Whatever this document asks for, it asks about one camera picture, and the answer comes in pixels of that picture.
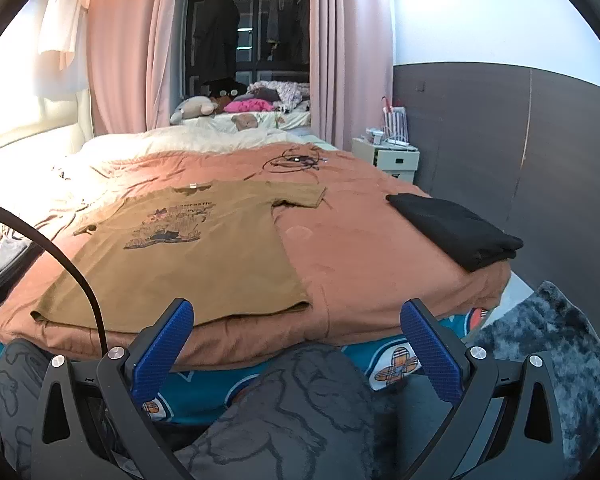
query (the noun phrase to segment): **white wall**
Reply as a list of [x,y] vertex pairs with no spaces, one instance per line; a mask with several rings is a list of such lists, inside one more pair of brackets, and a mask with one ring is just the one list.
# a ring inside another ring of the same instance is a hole
[[395,13],[395,64],[514,64],[600,86],[600,40],[568,0],[395,0]]

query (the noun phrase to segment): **gray pants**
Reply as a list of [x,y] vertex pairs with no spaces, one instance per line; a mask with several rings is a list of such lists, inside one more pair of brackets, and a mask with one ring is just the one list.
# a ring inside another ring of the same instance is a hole
[[[5,457],[24,479],[48,362],[23,340],[0,358],[0,433]],[[203,480],[365,480],[372,476],[373,423],[360,371],[339,350],[306,344],[276,358],[238,403],[175,455]],[[137,473],[129,460],[121,458],[120,466]]]

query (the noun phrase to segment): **black cable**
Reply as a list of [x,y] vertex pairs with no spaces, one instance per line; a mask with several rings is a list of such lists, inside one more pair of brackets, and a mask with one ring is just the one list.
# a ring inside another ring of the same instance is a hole
[[[298,171],[320,170],[318,164],[322,159],[320,158],[320,151],[318,148],[311,148],[313,156],[293,153],[297,149],[298,148],[289,148],[288,150],[285,150],[282,155],[270,158],[262,165],[262,169],[269,173],[296,173]],[[268,168],[268,166],[285,169],[283,171],[275,171]]]
[[47,251],[62,265],[70,275],[74,277],[74,280],[78,282],[78,285],[82,287],[91,309],[93,310],[93,317],[96,319],[96,327],[98,328],[98,337],[100,338],[100,349],[102,355],[105,356],[107,353],[107,335],[104,331],[104,323],[102,322],[102,312],[96,300],[96,295],[93,293],[93,289],[89,286],[89,283],[80,271],[71,263],[71,260],[65,256],[65,254],[45,235],[43,235],[36,228],[27,224],[21,218],[18,218],[13,213],[8,212],[6,209],[0,207],[0,223],[10,227],[21,235],[27,237],[32,242],[39,245],[42,250]]

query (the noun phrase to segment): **dark gray wall panel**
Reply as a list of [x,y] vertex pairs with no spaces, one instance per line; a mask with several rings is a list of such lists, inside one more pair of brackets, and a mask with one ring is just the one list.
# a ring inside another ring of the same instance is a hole
[[395,67],[394,96],[422,152],[416,183],[524,239],[514,271],[532,287],[556,283],[600,334],[600,88],[524,67],[431,63]]
[[526,160],[506,230],[525,247],[512,266],[529,285],[553,281],[600,335],[600,88],[532,74]]
[[443,63],[396,66],[394,98],[407,107],[409,140],[420,150],[415,183],[430,193],[443,135],[446,67]]
[[530,69],[445,64],[444,135],[431,188],[503,227],[520,174]]

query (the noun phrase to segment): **plush toy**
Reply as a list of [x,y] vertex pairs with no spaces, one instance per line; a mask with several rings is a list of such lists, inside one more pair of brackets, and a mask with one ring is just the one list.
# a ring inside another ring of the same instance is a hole
[[235,127],[238,128],[239,132],[258,127],[258,120],[253,114],[234,115],[231,120],[234,122]]
[[171,124],[180,124],[186,119],[195,119],[202,115],[211,115],[218,108],[218,104],[211,102],[211,99],[202,95],[192,97],[176,108],[171,116]]
[[222,97],[211,97],[211,101],[216,104],[217,112],[224,113],[224,107],[227,106],[233,99],[228,95]]

